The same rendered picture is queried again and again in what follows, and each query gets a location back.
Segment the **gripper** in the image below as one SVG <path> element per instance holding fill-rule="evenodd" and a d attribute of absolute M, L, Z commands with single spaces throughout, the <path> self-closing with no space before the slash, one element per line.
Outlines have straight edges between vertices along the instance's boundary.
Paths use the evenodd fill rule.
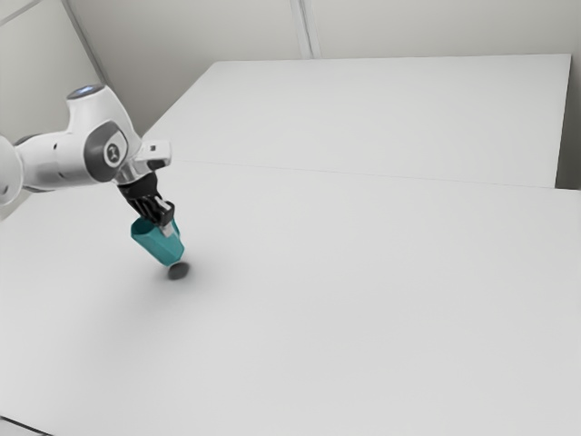
<path fill-rule="evenodd" d="M 173 234 L 175 207 L 164 200 L 157 190 L 158 179 L 155 173 L 148 173 L 139 180 L 118 185 L 125 201 L 144 219 L 156 222 L 165 237 Z"/>

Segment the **teal faceted mug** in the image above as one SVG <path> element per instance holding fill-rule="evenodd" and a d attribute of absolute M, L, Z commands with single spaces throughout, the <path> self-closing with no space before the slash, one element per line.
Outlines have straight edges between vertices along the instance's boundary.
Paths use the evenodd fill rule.
<path fill-rule="evenodd" d="M 174 220 L 161 229 L 140 217 L 131 225 L 131 237 L 164 266 L 179 262 L 183 256 L 181 233 Z"/>

